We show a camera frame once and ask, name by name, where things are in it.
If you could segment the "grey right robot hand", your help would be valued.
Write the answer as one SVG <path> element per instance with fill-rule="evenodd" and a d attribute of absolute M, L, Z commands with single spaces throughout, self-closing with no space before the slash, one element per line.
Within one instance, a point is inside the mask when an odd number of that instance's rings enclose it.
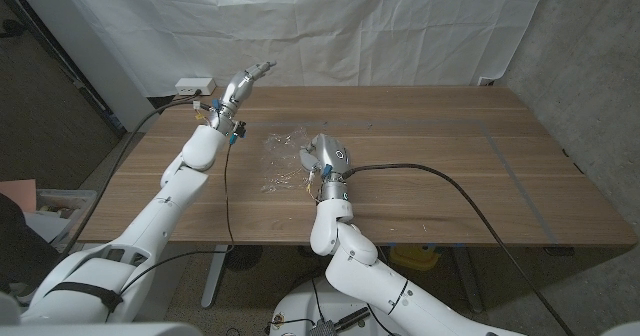
<path fill-rule="evenodd" d="M 347 200 L 348 191 L 343 174 L 351 169 L 349 153 L 337 139 L 318 134 L 299 151 L 302 167 L 309 173 L 307 189 L 316 178 L 319 190 L 313 195 L 317 203 L 331 200 Z"/>

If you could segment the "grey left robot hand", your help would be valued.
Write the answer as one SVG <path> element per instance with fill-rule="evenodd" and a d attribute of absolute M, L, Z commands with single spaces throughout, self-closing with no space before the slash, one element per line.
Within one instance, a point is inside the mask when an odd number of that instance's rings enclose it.
<path fill-rule="evenodd" d="M 250 97 L 254 82 L 276 65 L 276 61 L 265 61 L 236 73 L 223 95 L 217 99 L 218 107 L 211 111 L 206 125 L 223 135 L 231 132 L 235 124 L 234 116 L 242 103 Z"/>

